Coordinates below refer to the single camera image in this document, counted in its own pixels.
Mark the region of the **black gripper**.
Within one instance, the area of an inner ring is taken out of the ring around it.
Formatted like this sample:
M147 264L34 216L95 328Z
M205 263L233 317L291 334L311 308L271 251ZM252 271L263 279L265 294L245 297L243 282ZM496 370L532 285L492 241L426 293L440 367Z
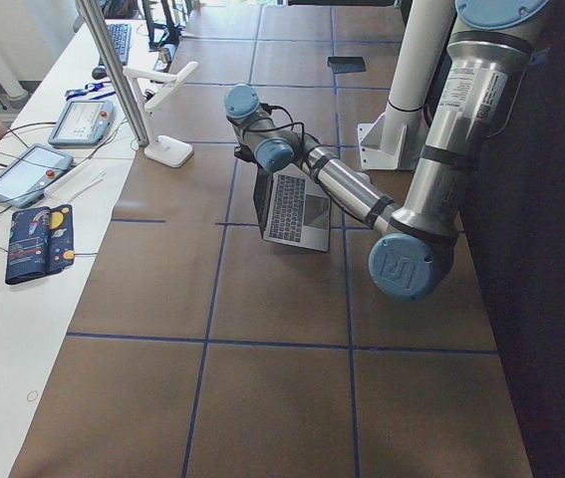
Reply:
M255 155L251 149L245 145L237 145L234 147L233 154L237 159L247 163L256 163Z

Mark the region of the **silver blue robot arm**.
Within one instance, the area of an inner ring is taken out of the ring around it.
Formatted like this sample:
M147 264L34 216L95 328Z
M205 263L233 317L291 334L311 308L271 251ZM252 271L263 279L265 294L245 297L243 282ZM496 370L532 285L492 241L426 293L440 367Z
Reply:
M529 64L550 12L547 1L413 3L386 111L359 144L366 168L414 171L402 205L307 132L276 125L247 85L224 99L236 155L266 176L302 169L379 234L369 256L376 286L396 299L422 298L452 266L460 202L499 102Z

